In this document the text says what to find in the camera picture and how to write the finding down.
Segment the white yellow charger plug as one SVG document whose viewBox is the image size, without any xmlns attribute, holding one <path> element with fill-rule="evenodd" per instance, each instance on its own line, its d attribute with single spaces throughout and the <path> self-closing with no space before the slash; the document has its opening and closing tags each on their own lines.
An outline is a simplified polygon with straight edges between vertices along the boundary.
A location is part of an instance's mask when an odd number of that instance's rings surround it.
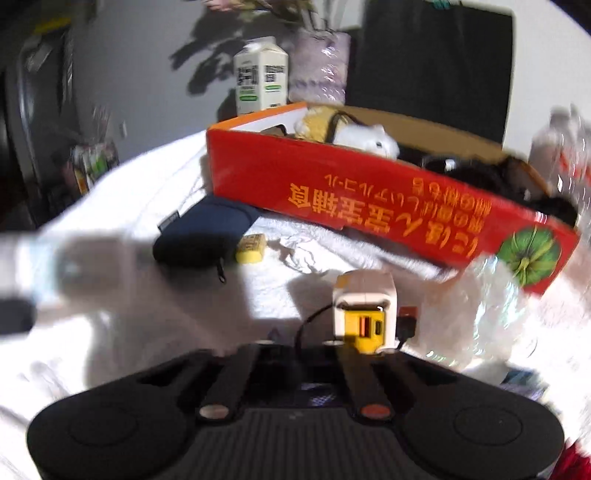
<svg viewBox="0 0 591 480">
<path fill-rule="evenodd" d="M 390 273 L 353 270 L 332 290 L 335 339 L 352 342 L 362 354 L 380 354 L 398 345 L 398 292 Z"/>
</svg>

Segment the clear plastic wrap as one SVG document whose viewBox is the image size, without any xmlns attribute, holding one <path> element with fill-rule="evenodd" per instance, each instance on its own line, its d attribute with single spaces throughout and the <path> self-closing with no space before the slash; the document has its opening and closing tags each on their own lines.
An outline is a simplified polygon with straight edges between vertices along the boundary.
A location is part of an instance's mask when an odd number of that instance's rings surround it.
<svg viewBox="0 0 591 480">
<path fill-rule="evenodd" d="M 543 321 L 513 272 L 481 255 L 426 291 L 414 337 L 403 348 L 456 372 L 496 377 L 535 352 Z"/>
</svg>

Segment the white towel cloth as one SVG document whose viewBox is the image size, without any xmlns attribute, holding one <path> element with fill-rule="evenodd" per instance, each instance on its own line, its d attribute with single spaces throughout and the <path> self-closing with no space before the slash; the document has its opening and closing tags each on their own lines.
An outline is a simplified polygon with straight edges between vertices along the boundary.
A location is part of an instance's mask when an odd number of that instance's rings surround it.
<svg viewBox="0 0 591 480">
<path fill-rule="evenodd" d="M 103 177 L 32 235 L 3 236 L 4 304 L 27 336 L 1 345 L 5 479 L 533 479 L 566 440 L 590 439 L 590 252 L 548 289 L 533 355 L 496 377 L 406 352 L 430 286 L 462 272 L 382 237 L 263 208 L 245 235 L 263 261 L 168 271 L 160 229 L 215 195 L 201 132 Z M 334 336 L 332 290 L 391 274 L 394 350 L 370 356 L 390 421 L 356 417 Z M 233 418 L 198 410 L 226 357 L 276 343 L 269 395 Z"/>
</svg>

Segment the yellow eraser block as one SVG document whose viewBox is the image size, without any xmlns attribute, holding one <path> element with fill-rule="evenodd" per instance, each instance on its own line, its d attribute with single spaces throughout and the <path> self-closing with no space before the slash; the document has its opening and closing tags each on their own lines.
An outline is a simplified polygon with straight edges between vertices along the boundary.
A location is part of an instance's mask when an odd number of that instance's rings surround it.
<svg viewBox="0 0 591 480">
<path fill-rule="evenodd" d="M 238 264 L 256 264 L 263 261 L 266 251 L 266 236 L 260 233 L 245 235 L 235 249 L 235 261 Z"/>
</svg>

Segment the red cardboard box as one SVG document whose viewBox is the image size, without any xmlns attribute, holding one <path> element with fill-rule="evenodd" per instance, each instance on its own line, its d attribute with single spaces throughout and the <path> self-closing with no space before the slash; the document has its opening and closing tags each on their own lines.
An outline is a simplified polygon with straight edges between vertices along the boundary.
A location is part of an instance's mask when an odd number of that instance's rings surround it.
<svg viewBox="0 0 591 480">
<path fill-rule="evenodd" d="M 373 234 L 456 269 L 494 255 L 536 294 L 548 289 L 578 246 L 578 232 L 553 216 L 403 158 L 322 142 L 331 113 L 301 102 L 209 127 L 214 193 Z"/>
</svg>

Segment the black items in box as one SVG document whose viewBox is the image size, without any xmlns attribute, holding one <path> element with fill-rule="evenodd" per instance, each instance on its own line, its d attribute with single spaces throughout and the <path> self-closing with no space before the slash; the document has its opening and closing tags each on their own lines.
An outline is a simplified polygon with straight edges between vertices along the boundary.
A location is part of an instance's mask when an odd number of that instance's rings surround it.
<svg viewBox="0 0 591 480">
<path fill-rule="evenodd" d="M 487 163 L 479 157 L 428 154 L 405 145 L 400 149 L 401 160 L 552 216 L 571 228 L 576 226 L 578 209 L 574 203 L 552 193 L 541 175 L 517 157 L 507 155 L 496 163 Z"/>
</svg>

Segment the pack of water bottles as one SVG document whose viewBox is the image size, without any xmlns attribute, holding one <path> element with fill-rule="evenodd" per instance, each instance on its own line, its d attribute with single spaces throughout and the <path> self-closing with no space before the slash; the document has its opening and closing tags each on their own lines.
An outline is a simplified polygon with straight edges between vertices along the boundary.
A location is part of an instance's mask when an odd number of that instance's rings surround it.
<svg viewBox="0 0 591 480">
<path fill-rule="evenodd" d="M 532 141 L 529 164 L 552 193 L 590 207 L 590 126 L 578 109 L 556 107 Z"/>
</svg>

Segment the white green milk carton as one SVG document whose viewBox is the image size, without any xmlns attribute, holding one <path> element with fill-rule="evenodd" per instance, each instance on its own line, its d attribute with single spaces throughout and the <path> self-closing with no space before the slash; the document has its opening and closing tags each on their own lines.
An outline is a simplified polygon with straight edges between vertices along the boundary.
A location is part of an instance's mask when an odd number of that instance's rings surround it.
<svg viewBox="0 0 591 480">
<path fill-rule="evenodd" d="M 274 37 L 249 40 L 233 57 L 238 116 L 287 104 L 288 55 Z"/>
</svg>

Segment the purple wrapped flower vase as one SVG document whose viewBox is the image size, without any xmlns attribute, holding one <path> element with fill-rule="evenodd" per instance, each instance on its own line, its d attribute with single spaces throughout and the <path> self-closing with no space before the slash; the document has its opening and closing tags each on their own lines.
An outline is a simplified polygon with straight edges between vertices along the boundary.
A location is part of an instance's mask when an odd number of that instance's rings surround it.
<svg viewBox="0 0 591 480">
<path fill-rule="evenodd" d="M 344 105 L 350 46 L 345 32 L 298 30 L 290 49 L 288 100 Z"/>
</svg>

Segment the black paper bag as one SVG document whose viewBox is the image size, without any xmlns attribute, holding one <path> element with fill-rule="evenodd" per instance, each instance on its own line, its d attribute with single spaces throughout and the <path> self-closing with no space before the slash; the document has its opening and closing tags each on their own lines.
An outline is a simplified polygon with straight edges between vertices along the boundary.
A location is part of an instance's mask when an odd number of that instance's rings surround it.
<svg viewBox="0 0 591 480">
<path fill-rule="evenodd" d="M 514 65 L 514 15 L 451 2 L 369 1 L 353 36 L 346 104 L 500 143 Z"/>
</svg>

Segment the dried pink purple flowers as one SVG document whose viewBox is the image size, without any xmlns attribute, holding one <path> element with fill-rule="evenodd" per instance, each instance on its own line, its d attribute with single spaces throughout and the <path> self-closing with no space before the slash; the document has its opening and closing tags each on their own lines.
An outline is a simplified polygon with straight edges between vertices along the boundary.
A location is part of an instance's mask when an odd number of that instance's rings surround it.
<svg viewBox="0 0 591 480">
<path fill-rule="evenodd" d="M 269 13 L 285 23 L 307 28 L 317 11 L 313 1 L 304 0 L 204 0 L 202 4 L 211 11 L 236 12 L 243 18 Z"/>
</svg>

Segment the teal binder clip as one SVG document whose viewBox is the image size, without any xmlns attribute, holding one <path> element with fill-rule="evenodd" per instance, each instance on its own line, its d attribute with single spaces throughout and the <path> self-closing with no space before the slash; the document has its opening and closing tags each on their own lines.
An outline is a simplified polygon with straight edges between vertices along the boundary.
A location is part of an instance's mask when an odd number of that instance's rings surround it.
<svg viewBox="0 0 591 480">
<path fill-rule="evenodd" d="M 430 3 L 438 10 L 450 10 L 452 7 L 450 0 L 430 0 Z"/>
</svg>

